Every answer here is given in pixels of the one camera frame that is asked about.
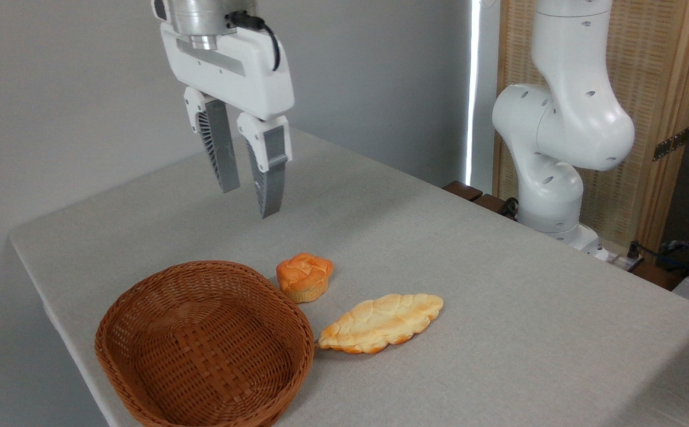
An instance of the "elongated bread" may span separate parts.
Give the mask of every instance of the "elongated bread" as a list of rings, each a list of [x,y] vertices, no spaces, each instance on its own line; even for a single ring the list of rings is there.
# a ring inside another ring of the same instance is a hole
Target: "elongated bread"
[[[391,294],[369,299],[323,329],[317,345],[350,353],[380,352],[388,344],[401,344],[421,333],[442,309],[437,295]]]

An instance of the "basket rim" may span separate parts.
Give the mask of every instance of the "basket rim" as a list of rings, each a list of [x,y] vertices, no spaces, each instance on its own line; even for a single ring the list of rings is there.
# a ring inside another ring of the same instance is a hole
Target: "basket rim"
[[[315,337],[312,333],[312,328],[310,326],[309,320],[304,315],[303,311],[298,307],[298,305],[296,305],[286,295],[284,295],[284,293],[281,292],[276,286],[274,286],[273,283],[271,283],[271,281],[268,280],[268,278],[266,278],[265,276],[258,273],[256,270],[247,265],[239,264],[238,262],[229,262],[228,260],[192,260],[191,262],[184,262],[182,264],[173,265],[162,271],[152,274],[151,276],[147,276],[146,278],[141,279],[141,281],[134,284],[129,289],[127,289],[122,295],[120,295],[120,297],[118,297],[115,300],[113,305],[111,305],[107,309],[107,312],[101,319],[94,340],[95,353],[97,355],[98,361],[100,362],[100,365],[102,365],[103,371],[105,371],[106,373],[107,379],[111,383],[111,386],[113,386],[113,389],[115,390],[116,394],[118,394],[118,397],[120,397],[122,403],[125,405],[128,411],[130,411],[132,416],[135,419],[138,419],[138,421],[140,422],[143,422],[145,420],[147,422],[152,422],[157,425],[162,425],[163,427],[194,427],[190,425],[173,424],[171,422],[168,422],[165,419],[162,419],[158,416],[154,416],[154,414],[152,414],[151,411],[141,407],[141,405],[137,403],[137,399],[134,399],[134,395],[130,392],[130,389],[128,388],[127,384],[125,384],[125,382],[122,381],[118,365],[114,363],[113,360],[111,360],[111,357],[109,357],[110,352],[105,339],[107,337],[109,327],[114,325],[115,321],[119,318],[119,316],[121,316],[122,313],[124,313],[124,308],[127,305],[135,302],[138,299],[138,295],[144,295],[144,290],[151,289],[152,287],[156,288],[159,283],[159,279],[162,278],[162,276],[165,276],[172,270],[179,268],[204,266],[233,267],[237,270],[242,270],[244,273],[254,276],[254,278],[258,279],[261,283],[265,284],[272,291],[271,294],[276,295],[276,297],[278,297],[288,308],[290,308],[296,314],[296,317],[301,321],[299,324],[299,326],[301,327],[301,332],[303,332],[307,338],[307,348],[303,349],[303,351],[306,350],[306,352],[308,353],[308,357],[306,359],[303,359],[303,362],[300,365],[294,367],[293,375],[289,383],[286,384],[284,388],[281,391],[279,391],[279,393],[276,396],[269,399],[268,402],[266,402],[264,405],[255,409],[251,413],[247,413],[246,415],[233,419],[229,422],[223,422],[220,424],[213,424],[203,427],[228,427],[232,425],[244,425],[246,423],[255,423],[257,425],[260,425],[262,424],[262,422],[268,421],[268,419],[272,418],[272,416],[280,415],[280,413],[283,412],[282,410],[285,411],[284,406],[289,406],[291,401],[295,398],[297,392],[301,387],[301,384],[303,384],[304,379],[307,377],[309,370],[312,366],[312,359],[315,354]]]

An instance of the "orange bun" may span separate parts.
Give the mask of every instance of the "orange bun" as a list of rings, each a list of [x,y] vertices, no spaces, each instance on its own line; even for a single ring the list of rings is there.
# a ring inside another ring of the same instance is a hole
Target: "orange bun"
[[[330,260],[303,252],[276,267],[281,292],[293,302],[317,300],[328,289],[328,278],[334,271]]]

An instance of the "wooden block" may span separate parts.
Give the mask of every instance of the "wooden block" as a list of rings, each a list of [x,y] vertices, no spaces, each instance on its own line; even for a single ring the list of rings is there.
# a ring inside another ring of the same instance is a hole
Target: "wooden block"
[[[496,198],[493,195],[483,195],[474,200],[474,203],[499,214],[502,211],[502,206],[505,205],[505,200]]]
[[[640,264],[632,270],[632,274],[669,291],[674,290],[684,279],[682,276],[669,273],[646,260],[645,262],[640,262]]]
[[[463,182],[452,181],[447,186],[442,187],[443,190],[451,192],[452,194],[462,197],[469,202],[477,200],[477,198],[482,197],[484,194],[481,190],[477,190],[474,187],[466,186]]]

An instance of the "metal hinge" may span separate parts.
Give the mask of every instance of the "metal hinge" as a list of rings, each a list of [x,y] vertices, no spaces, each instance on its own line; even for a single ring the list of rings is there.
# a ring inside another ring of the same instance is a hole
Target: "metal hinge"
[[[655,162],[658,159],[662,159],[663,157],[666,157],[671,153],[672,151],[675,151],[677,148],[680,148],[684,144],[687,143],[689,140],[689,128],[684,129],[682,132],[679,132],[677,135],[674,135],[667,139],[666,141],[659,143],[656,146],[656,152],[653,154],[653,162]]]

